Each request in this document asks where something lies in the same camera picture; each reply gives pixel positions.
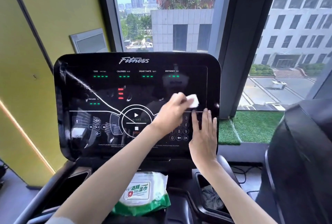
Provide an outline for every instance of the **treadmill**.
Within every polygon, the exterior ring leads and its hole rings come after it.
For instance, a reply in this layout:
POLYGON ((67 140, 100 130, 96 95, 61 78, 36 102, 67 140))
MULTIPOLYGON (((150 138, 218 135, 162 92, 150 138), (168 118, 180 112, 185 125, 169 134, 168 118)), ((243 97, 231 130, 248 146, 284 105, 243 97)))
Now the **treadmill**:
MULTIPOLYGON (((67 54, 54 65, 60 150, 68 161, 40 190, 15 224, 43 224, 84 180, 134 139, 175 92, 197 94, 198 119, 205 107, 219 116, 221 70, 203 53, 67 54)), ((109 214, 103 223, 233 223, 226 207, 205 206, 209 185, 189 152, 191 109, 162 138, 139 171, 168 175, 171 206, 146 216, 109 214)), ((218 162, 238 183, 222 156, 218 162)))

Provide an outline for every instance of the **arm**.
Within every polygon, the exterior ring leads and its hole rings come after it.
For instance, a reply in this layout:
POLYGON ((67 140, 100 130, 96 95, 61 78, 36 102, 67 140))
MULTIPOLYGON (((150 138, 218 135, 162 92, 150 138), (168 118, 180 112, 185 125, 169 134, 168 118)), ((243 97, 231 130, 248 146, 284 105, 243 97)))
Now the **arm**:
POLYGON ((276 224, 276 222, 228 175, 216 159, 217 119, 204 110, 202 130, 193 112, 193 139, 189 143, 192 159, 224 202, 235 224, 276 224))
POLYGON ((182 122, 183 112, 193 102, 183 102, 185 99, 182 93, 174 94, 155 120, 84 181, 53 217, 68 218, 75 224, 102 223, 151 148, 182 122))

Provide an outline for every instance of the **staircase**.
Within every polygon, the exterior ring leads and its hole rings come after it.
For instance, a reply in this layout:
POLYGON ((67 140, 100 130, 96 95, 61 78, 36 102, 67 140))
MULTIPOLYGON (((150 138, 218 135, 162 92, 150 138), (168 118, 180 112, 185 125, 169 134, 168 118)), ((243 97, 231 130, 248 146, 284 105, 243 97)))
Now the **staircase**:
POLYGON ((276 69, 273 68, 276 78, 303 78, 303 74, 296 68, 276 69))

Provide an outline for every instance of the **alcohol wipes pack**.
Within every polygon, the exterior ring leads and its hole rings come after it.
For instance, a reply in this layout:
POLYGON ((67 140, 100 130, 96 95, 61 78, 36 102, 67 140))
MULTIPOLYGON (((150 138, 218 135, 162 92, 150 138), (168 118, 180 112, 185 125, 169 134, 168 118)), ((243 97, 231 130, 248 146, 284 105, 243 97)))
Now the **alcohol wipes pack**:
POLYGON ((112 212, 142 216, 171 205, 166 191, 168 176, 159 172, 137 172, 112 212))

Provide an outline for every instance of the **parking lot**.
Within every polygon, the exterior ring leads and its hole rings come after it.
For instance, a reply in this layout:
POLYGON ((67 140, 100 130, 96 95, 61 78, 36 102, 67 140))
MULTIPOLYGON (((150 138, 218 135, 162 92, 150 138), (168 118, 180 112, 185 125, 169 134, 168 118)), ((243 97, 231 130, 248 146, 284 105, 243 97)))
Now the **parking lot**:
POLYGON ((257 110, 271 110, 264 105, 273 102, 287 108, 307 96, 315 83, 315 78, 248 78, 240 99, 239 109, 248 109, 243 106, 252 105, 257 110), (287 83, 283 90, 272 89, 273 80, 287 83))

